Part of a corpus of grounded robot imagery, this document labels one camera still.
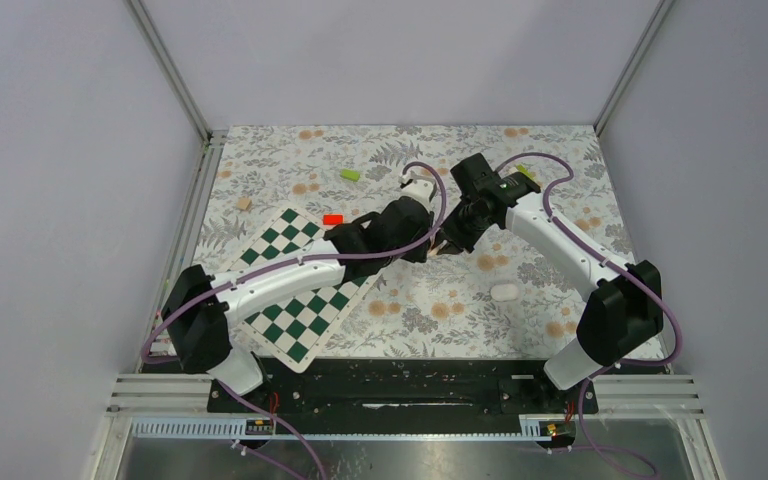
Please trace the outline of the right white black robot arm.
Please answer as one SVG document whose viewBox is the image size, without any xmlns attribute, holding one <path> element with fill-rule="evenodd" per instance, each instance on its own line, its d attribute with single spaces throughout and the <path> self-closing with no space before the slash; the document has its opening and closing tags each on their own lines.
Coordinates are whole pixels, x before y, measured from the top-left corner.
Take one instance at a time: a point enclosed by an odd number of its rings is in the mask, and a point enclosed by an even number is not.
<svg viewBox="0 0 768 480">
<path fill-rule="evenodd" d="M 555 210 L 549 190 L 528 175 L 502 176 L 481 154 L 451 168 L 460 200 L 438 231 L 434 252 L 472 252 L 497 226 L 543 255 L 576 289 L 586 305 L 576 334 L 543 367 L 533 386 L 535 402 L 557 412 L 573 387 L 610 367 L 663 330 L 661 278 L 648 261 L 631 264 L 602 247 Z"/>
</svg>

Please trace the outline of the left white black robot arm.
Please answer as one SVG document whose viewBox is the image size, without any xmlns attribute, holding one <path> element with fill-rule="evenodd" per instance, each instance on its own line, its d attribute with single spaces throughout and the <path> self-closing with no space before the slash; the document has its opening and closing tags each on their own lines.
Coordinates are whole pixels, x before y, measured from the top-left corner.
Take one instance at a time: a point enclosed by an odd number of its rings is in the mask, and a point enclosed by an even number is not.
<svg viewBox="0 0 768 480">
<path fill-rule="evenodd" d="M 299 294 L 365 279 L 398 259 L 423 262 L 434 213 L 407 195 L 382 211 L 338 225 L 304 247 L 238 273 L 184 269 L 161 309 L 185 374 L 208 374 L 232 388 L 248 411 L 269 401 L 270 385 L 254 356 L 233 347 L 229 321 L 244 320 Z"/>
</svg>

